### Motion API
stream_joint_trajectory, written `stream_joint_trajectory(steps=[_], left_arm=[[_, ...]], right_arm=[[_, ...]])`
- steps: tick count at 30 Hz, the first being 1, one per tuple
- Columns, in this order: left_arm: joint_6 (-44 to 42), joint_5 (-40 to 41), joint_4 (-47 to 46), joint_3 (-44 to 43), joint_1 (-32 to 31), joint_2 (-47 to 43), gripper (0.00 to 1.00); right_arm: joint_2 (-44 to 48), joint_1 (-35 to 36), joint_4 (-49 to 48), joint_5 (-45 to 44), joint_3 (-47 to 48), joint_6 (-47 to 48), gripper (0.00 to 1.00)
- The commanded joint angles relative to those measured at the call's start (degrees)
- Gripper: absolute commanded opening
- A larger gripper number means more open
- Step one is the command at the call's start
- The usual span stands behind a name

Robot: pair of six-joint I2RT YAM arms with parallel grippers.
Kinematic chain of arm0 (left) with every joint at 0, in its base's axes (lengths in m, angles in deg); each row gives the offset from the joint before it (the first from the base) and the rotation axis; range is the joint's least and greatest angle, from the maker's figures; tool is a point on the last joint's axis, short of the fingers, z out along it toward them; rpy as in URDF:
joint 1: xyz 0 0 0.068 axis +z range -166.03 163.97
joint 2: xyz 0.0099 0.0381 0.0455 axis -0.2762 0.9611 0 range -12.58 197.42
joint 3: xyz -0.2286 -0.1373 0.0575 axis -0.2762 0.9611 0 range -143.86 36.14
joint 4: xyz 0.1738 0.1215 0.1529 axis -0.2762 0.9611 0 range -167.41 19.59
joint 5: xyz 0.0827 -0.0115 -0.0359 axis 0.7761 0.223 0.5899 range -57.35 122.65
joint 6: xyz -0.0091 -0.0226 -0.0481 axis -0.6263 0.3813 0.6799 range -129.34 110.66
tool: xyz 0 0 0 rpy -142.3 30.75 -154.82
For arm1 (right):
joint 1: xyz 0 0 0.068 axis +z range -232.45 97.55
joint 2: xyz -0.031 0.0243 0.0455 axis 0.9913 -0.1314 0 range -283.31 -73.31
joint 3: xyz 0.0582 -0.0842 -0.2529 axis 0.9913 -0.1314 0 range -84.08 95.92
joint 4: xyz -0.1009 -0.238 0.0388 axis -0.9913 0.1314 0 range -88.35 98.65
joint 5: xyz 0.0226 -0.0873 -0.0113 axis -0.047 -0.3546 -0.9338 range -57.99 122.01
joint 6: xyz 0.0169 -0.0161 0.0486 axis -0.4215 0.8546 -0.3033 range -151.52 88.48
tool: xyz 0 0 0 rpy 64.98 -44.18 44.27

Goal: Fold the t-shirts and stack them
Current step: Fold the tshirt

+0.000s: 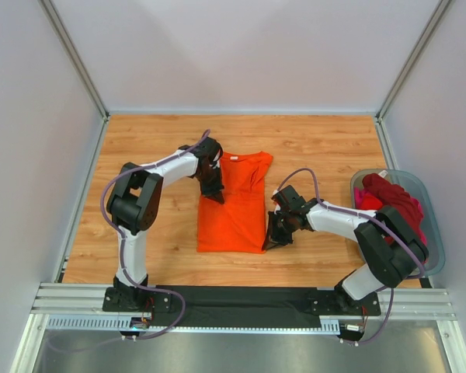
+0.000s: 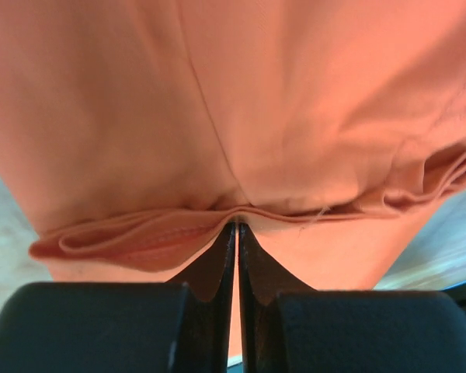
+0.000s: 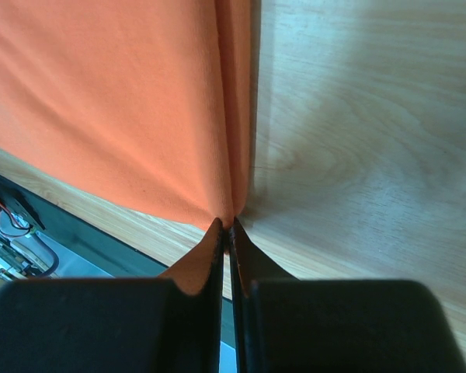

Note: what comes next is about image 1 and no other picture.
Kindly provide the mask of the orange t shirt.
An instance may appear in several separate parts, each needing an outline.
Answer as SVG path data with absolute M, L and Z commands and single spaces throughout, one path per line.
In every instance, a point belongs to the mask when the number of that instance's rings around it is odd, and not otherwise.
M 201 197 L 198 205 L 199 253 L 264 253 L 265 178 L 273 156 L 267 152 L 221 157 L 224 203 Z

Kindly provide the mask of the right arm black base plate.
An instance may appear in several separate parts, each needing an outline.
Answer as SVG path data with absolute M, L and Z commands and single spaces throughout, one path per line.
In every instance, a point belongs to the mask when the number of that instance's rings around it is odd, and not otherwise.
M 311 311 L 316 315 L 378 316 L 380 302 L 376 292 L 360 300 L 353 300 L 344 290 L 318 290 L 308 297 Z

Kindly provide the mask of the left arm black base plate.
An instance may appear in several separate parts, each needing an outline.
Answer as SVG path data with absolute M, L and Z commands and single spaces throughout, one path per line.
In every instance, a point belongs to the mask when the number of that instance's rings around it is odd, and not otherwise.
M 180 310 L 169 293 L 143 291 L 139 288 L 107 288 L 103 299 L 104 312 L 157 312 L 170 313 Z

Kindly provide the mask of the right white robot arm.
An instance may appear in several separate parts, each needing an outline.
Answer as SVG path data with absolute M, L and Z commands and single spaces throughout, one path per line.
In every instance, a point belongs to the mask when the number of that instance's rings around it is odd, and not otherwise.
M 400 212 L 391 206 L 356 210 L 318 198 L 305 200 L 291 186 L 272 196 L 264 249 L 290 245 L 298 230 L 326 232 L 354 241 L 364 265 L 336 285 L 345 297 L 359 301 L 382 288 L 396 288 L 425 271 L 429 250 Z

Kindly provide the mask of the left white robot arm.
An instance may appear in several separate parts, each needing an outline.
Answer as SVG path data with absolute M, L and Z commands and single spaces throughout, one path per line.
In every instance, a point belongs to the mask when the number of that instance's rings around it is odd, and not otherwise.
M 104 188 L 100 208 L 117 233 L 119 263 L 113 286 L 125 292 L 148 286 L 144 264 L 147 230 L 154 224 L 162 191 L 184 179 L 198 180 L 203 197 L 224 203 L 220 143 L 204 133 L 195 145 L 184 145 L 171 155 L 142 165 L 128 162 Z

